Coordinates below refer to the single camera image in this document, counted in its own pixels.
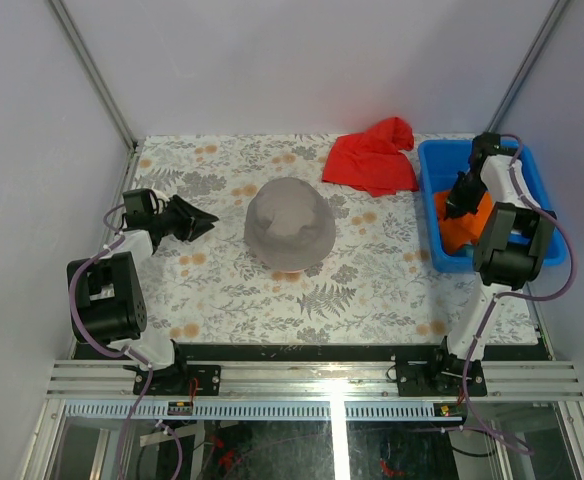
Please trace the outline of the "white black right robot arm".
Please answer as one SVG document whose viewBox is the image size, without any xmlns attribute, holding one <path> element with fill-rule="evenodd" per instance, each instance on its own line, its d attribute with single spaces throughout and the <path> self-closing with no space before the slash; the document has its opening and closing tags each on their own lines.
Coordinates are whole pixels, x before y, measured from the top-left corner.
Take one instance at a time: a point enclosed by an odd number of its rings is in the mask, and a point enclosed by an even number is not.
<svg viewBox="0 0 584 480">
<path fill-rule="evenodd" d="M 331 137 L 224 137 L 196 151 L 178 191 L 218 225 L 165 270 L 156 304 L 174 336 L 214 344 L 408 345 L 473 335 L 474 287 L 521 285 L 541 264 L 550 224 L 508 205 L 488 207 L 475 251 L 479 275 L 438 264 L 441 228 L 429 192 L 372 197 L 321 180 Z M 336 243 L 322 261 L 286 273 L 244 240 L 246 213 L 268 181 L 291 176 L 327 200 Z"/>
</svg>

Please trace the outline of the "teal bucket hat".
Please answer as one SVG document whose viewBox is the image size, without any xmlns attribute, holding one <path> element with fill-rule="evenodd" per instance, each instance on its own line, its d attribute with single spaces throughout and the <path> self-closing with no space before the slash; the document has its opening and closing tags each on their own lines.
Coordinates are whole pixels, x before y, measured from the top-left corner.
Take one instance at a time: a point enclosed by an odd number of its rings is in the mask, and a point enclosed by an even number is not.
<svg viewBox="0 0 584 480">
<path fill-rule="evenodd" d="M 455 257 L 471 258 L 474 254 L 474 246 L 472 244 L 462 245 L 455 253 Z"/>
</svg>

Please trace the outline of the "red cloth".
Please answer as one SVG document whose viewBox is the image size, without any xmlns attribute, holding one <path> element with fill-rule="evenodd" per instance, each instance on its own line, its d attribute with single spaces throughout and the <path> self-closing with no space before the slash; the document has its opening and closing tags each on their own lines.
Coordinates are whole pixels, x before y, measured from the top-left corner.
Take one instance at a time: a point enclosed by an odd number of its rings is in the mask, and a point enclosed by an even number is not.
<svg viewBox="0 0 584 480">
<path fill-rule="evenodd" d="M 412 127 L 405 120 L 384 119 L 363 132 L 338 137 L 327 156 L 322 181 L 372 197 L 416 192 L 416 174 L 405 155 L 414 146 Z"/>
</svg>

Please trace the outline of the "orange hat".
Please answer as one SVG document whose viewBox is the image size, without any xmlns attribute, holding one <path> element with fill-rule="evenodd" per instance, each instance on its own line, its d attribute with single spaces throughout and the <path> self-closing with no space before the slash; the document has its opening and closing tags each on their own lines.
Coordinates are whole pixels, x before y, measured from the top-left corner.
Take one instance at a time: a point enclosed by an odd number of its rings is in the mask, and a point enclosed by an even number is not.
<svg viewBox="0 0 584 480">
<path fill-rule="evenodd" d="M 458 253 L 466 245 L 476 245 L 493 208 L 490 194 L 486 192 L 479 203 L 476 214 L 466 214 L 460 218 L 445 219 L 445 200 L 450 191 L 433 195 L 443 250 L 448 255 Z"/>
</svg>

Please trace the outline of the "grey bucket hat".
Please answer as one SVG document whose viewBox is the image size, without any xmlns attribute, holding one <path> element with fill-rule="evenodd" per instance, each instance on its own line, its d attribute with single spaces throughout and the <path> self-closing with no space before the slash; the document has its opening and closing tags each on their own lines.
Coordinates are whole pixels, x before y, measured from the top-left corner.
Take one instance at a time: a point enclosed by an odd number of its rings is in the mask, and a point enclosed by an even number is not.
<svg viewBox="0 0 584 480">
<path fill-rule="evenodd" d="M 273 270 L 308 269 L 331 253 L 336 221 L 327 200 L 308 182 L 276 178 L 250 201 L 244 241 Z"/>
</svg>

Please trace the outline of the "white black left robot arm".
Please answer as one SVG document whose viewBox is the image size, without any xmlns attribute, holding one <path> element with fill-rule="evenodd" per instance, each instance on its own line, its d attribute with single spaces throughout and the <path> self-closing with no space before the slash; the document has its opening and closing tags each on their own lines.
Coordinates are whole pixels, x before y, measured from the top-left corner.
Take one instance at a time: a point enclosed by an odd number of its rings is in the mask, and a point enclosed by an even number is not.
<svg viewBox="0 0 584 480">
<path fill-rule="evenodd" d="M 169 394 L 184 392 L 191 371 L 176 361 L 178 347 L 147 330 L 148 311 L 137 268 L 154 255 L 162 240 L 174 237 L 191 243 L 211 231 L 219 218 L 178 195 L 154 189 L 129 190 L 123 203 L 110 212 L 122 212 L 122 223 L 105 225 L 113 241 L 88 259 L 66 267 L 73 334 L 109 359 L 128 357 L 142 370 L 154 370 L 156 382 Z"/>
</svg>

